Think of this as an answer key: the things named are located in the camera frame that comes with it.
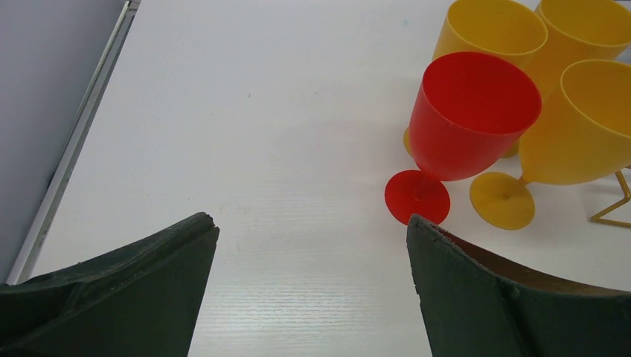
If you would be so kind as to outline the red plastic wine glass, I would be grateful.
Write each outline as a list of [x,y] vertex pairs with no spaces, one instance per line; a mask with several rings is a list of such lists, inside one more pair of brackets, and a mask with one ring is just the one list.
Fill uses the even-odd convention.
[[499,57],[461,51],[434,59],[423,73],[408,137],[414,170],[384,191],[402,224],[417,214],[440,224],[450,210],[445,182],[475,176],[497,162],[542,111],[542,96],[520,68]]

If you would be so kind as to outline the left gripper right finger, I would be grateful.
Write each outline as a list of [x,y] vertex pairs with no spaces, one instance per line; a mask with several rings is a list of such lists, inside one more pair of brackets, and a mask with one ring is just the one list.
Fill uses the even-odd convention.
[[434,356],[628,356],[630,293],[555,277],[419,215],[406,235]]

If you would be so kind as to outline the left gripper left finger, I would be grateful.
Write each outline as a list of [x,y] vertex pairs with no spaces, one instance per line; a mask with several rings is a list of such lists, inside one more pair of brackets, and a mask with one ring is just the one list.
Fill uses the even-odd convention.
[[204,212],[1,287],[3,356],[186,356],[220,230]]

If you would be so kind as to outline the yellow wine glass front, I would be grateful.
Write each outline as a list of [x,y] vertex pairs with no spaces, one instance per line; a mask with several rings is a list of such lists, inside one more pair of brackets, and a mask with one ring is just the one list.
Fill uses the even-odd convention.
[[450,5],[428,67],[429,102],[465,129],[504,134],[506,149],[531,126],[542,107],[523,68],[543,47],[540,17],[514,1],[455,1]]

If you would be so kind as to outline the yellow wine glass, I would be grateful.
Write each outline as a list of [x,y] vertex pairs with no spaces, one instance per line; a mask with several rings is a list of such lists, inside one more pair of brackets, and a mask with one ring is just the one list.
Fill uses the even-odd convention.
[[544,0],[535,10],[548,39],[525,67],[542,99],[574,62],[614,60],[630,46],[630,10],[610,0]]
[[523,68],[543,47],[540,17],[514,1],[455,1],[450,5],[428,67],[429,102],[465,129],[504,134],[506,149],[531,126],[542,107]]
[[535,124],[519,139],[519,178],[489,172],[470,185],[470,201],[487,223],[519,230],[531,223],[528,184],[573,185],[630,165],[630,65],[585,59],[568,66]]

